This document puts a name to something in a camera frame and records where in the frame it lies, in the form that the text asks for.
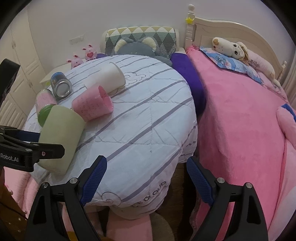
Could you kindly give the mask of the pink pig plush upper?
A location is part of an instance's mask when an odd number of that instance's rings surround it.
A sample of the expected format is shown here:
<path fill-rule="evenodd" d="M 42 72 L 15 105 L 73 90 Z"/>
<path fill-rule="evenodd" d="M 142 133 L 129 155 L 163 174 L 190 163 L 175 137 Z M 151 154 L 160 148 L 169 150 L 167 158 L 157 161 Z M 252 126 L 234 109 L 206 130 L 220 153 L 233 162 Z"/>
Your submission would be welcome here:
<path fill-rule="evenodd" d="M 88 44 L 88 46 L 82 48 L 82 50 L 85 51 L 86 61 L 94 60 L 97 58 L 97 51 L 91 44 Z"/>

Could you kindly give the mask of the grey bear plush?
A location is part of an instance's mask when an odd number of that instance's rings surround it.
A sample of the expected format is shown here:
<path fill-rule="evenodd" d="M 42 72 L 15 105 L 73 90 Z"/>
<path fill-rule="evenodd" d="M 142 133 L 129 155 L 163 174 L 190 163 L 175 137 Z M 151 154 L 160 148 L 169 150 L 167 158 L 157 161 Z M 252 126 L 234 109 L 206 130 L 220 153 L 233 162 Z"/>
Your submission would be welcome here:
<path fill-rule="evenodd" d="M 115 55 L 141 55 L 157 59 L 168 66 L 173 66 L 170 59 L 160 55 L 157 41 L 153 37 L 143 37 L 138 41 L 121 38 L 114 47 Z"/>

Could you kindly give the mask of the pink bed blanket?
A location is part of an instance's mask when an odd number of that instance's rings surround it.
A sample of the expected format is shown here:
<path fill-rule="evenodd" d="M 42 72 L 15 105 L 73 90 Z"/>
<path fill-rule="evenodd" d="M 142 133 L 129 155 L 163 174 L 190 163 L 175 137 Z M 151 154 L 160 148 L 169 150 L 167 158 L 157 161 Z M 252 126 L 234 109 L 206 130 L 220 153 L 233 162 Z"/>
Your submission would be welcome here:
<path fill-rule="evenodd" d="M 269 240 L 278 240 L 295 218 L 295 149 L 278 125 L 277 109 L 289 102 L 285 91 L 257 72 L 248 75 L 219 68 L 200 47 L 187 56 L 206 92 L 198 123 L 200 162 L 228 183 L 254 185 Z"/>

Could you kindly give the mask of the cream dog plush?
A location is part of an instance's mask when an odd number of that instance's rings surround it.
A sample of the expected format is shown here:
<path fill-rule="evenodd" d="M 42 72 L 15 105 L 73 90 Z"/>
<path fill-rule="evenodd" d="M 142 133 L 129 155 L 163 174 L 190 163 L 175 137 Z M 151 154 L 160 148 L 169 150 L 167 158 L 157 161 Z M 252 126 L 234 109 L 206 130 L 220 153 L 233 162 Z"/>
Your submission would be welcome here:
<path fill-rule="evenodd" d="M 248 50 L 243 42 L 230 42 L 229 40 L 214 37 L 212 46 L 215 51 L 241 61 L 245 65 L 250 65 L 255 70 L 262 72 L 274 85 L 281 88 L 280 82 L 275 77 L 273 66 L 264 58 Z"/>

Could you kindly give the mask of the white paper cup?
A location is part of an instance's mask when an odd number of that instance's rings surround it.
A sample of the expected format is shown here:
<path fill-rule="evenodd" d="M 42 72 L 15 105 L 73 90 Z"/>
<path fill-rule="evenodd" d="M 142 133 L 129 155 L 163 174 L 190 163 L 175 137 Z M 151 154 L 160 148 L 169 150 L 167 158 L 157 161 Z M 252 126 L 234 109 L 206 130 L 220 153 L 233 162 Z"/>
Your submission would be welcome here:
<path fill-rule="evenodd" d="M 107 93 L 114 92 L 126 84 L 125 76 L 121 69 L 113 62 L 103 65 L 101 69 L 84 80 L 87 89 L 101 86 Z"/>

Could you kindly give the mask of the blue cartoon pillow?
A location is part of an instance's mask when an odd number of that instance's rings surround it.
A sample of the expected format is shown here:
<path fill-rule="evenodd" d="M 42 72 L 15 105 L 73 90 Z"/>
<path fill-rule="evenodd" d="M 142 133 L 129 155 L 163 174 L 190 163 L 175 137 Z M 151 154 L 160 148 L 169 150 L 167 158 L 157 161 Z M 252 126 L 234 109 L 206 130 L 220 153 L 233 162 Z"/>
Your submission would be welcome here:
<path fill-rule="evenodd" d="M 247 66 L 239 60 L 218 53 L 211 48 L 200 47 L 200 51 L 211 59 L 219 68 L 248 75 L 255 82 L 262 85 L 263 81 L 259 74 L 251 66 Z"/>

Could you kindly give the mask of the blue black CoolTowel can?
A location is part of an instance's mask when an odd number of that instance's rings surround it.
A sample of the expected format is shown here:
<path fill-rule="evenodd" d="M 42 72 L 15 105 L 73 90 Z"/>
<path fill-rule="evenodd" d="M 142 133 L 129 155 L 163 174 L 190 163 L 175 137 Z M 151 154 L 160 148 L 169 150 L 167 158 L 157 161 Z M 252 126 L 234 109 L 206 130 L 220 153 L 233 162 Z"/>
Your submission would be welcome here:
<path fill-rule="evenodd" d="M 57 99 L 64 99 L 72 92 L 72 83 L 63 72 L 56 72 L 50 79 L 53 94 Z"/>

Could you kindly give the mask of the pink plastic cup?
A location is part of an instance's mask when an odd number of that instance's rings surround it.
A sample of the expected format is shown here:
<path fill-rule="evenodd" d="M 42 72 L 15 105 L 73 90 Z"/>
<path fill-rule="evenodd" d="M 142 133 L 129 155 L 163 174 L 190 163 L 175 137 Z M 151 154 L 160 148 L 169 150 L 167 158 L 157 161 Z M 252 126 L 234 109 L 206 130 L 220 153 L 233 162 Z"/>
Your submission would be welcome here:
<path fill-rule="evenodd" d="M 88 122 L 112 113 L 114 106 L 105 89 L 100 85 L 93 85 L 72 101 L 72 109 Z"/>

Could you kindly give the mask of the green pink clear bottle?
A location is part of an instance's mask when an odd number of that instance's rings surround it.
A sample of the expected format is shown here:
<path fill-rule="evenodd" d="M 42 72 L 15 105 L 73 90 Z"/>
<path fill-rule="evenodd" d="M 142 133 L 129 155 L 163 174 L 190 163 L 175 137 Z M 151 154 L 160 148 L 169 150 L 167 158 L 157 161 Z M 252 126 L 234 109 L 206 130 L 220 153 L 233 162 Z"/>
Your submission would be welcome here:
<path fill-rule="evenodd" d="M 38 123 L 43 127 L 52 107 L 57 105 L 57 102 L 51 90 L 42 89 L 37 93 L 35 103 Z"/>

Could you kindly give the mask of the pink quilt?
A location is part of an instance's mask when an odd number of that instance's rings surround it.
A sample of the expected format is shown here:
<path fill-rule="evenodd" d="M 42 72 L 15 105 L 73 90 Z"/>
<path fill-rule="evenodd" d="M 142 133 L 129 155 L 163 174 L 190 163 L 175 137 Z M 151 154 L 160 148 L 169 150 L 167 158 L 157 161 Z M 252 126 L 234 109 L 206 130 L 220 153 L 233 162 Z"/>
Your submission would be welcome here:
<path fill-rule="evenodd" d="M 39 185 L 30 173 L 5 168 L 5 185 L 28 217 Z M 146 216 L 127 220 L 109 212 L 107 237 L 112 240 L 153 240 L 151 219 Z"/>

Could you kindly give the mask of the pink plush with blue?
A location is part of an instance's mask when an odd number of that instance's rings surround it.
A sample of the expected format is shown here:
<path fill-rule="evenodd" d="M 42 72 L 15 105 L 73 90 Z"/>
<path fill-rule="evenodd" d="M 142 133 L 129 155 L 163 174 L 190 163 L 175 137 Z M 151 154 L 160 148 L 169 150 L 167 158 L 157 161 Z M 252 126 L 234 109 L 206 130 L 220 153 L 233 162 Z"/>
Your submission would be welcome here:
<path fill-rule="evenodd" d="M 295 149 L 296 144 L 296 127 L 295 112 L 287 103 L 280 106 L 276 111 L 278 125 L 285 135 L 285 138 L 292 144 Z"/>

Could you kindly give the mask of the green plastic cup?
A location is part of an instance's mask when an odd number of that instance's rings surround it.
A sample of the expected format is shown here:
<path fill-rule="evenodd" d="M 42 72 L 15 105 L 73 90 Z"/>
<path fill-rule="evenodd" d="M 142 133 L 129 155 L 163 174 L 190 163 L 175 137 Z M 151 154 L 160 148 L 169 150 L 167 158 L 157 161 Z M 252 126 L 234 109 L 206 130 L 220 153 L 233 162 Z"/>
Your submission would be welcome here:
<path fill-rule="evenodd" d="M 53 106 L 41 130 L 39 142 L 61 144 L 65 153 L 61 158 L 40 160 L 38 165 L 52 173 L 65 175 L 84 127 L 85 121 L 72 109 L 61 105 Z"/>

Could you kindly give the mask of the purple blanket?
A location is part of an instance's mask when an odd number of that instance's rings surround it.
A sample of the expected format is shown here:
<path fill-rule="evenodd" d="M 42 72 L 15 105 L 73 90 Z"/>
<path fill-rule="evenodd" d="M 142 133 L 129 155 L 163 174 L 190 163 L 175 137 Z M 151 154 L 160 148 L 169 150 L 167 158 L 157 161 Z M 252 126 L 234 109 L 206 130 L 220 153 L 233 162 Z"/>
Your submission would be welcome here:
<path fill-rule="evenodd" d="M 172 68 L 182 75 L 190 87 L 196 115 L 198 117 L 203 113 L 206 107 L 206 94 L 199 74 L 186 54 L 174 53 L 171 56 L 171 60 L 173 63 Z"/>

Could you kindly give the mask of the cream wooden headboard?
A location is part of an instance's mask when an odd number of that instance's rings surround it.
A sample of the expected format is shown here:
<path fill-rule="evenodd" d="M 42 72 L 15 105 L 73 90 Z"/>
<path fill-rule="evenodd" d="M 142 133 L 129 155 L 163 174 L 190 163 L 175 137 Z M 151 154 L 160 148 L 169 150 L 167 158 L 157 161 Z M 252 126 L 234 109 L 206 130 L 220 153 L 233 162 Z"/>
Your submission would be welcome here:
<path fill-rule="evenodd" d="M 246 25 L 232 21 L 207 20 L 197 17 L 195 6 L 188 5 L 186 17 L 185 49 L 195 45 L 197 47 L 211 47 L 213 37 L 222 37 L 231 42 L 243 42 L 248 49 L 269 61 L 275 70 L 275 77 L 281 81 L 287 62 L 280 64 L 271 45 L 255 30 Z"/>

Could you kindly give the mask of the striped light blue cushion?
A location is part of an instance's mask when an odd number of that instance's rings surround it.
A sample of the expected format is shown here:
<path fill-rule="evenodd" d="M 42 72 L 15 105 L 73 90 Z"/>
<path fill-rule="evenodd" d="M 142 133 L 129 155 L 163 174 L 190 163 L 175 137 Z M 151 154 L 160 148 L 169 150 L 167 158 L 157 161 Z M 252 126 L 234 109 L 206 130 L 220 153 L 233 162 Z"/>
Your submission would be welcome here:
<path fill-rule="evenodd" d="M 60 105 L 70 108 L 85 91 L 86 78 L 111 62 L 126 78 L 125 87 L 110 95 L 113 113 L 86 124 L 65 175 L 35 166 L 32 177 L 37 183 L 63 184 L 79 176 L 97 156 L 105 156 L 107 170 L 89 206 L 109 206 L 122 218 L 137 219 L 161 206 L 176 166 L 194 153 L 195 105 L 182 75 L 139 55 L 107 56 L 65 72 L 73 92 Z"/>

